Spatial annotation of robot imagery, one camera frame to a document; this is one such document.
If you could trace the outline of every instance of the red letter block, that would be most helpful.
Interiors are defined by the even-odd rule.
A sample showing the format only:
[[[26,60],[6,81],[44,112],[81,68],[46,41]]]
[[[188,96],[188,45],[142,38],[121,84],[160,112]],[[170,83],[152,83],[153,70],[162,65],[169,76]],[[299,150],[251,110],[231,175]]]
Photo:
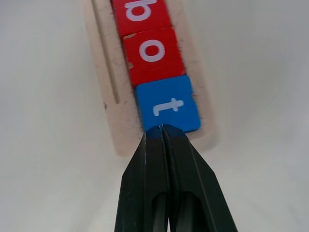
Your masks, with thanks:
[[[164,0],[112,0],[121,37],[170,26]]]
[[[134,87],[185,74],[173,28],[161,28],[124,37]]]

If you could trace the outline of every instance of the groove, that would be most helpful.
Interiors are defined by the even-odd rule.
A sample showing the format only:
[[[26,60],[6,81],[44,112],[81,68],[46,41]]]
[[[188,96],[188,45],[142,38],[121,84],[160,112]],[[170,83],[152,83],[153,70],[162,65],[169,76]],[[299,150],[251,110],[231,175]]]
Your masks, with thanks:
[[[106,58],[107,72],[108,72],[110,83],[111,83],[111,86],[112,86],[112,93],[113,93],[113,96],[114,96],[114,99],[115,99],[115,103],[119,104],[120,103],[119,93],[118,93],[117,84],[116,84],[116,80],[115,80],[115,74],[114,74],[113,69],[112,69],[112,61],[111,61],[111,58],[110,58],[108,50],[107,50],[106,40],[105,40],[105,36],[104,36],[104,32],[103,32],[103,25],[100,21],[99,15],[98,15],[98,8],[97,8],[97,5],[96,5],[96,1],[91,0],[91,2],[92,2],[92,5],[93,5],[93,11],[94,11],[95,19],[96,19],[97,26],[98,26],[98,33],[99,33],[99,36],[100,36],[101,46],[102,46],[102,49],[103,49],[104,56]]]

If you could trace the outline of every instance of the blue letter block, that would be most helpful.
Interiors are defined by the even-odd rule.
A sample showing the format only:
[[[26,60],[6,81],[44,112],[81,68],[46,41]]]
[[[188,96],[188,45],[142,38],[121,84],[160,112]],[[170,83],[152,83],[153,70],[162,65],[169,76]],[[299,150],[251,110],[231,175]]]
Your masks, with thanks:
[[[178,76],[137,86],[144,130],[171,124],[184,132],[200,127],[188,76]]]

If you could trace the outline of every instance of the white background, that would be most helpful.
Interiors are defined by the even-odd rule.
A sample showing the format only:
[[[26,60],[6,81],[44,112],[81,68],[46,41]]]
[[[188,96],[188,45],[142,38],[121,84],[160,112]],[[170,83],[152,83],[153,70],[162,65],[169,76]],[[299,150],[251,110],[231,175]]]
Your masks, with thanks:
[[[240,232],[309,228],[309,2],[188,1]],[[113,153],[78,0],[0,1],[0,231],[113,231]]]

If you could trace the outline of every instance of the wooden tray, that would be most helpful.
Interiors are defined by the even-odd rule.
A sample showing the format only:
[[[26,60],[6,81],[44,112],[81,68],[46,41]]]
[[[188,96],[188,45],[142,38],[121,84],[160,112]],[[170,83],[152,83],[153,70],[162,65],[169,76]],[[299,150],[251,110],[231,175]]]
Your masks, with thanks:
[[[194,147],[203,152],[216,141],[216,126],[206,91],[206,77],[191,36],[184,1],[166,0],[166,4],[201,119],[201,128],[187,133],[187,136]],[[84,11],[114,147],[118,155],[132,156],[143,135],[143,129],[111,1],[84,0]]]

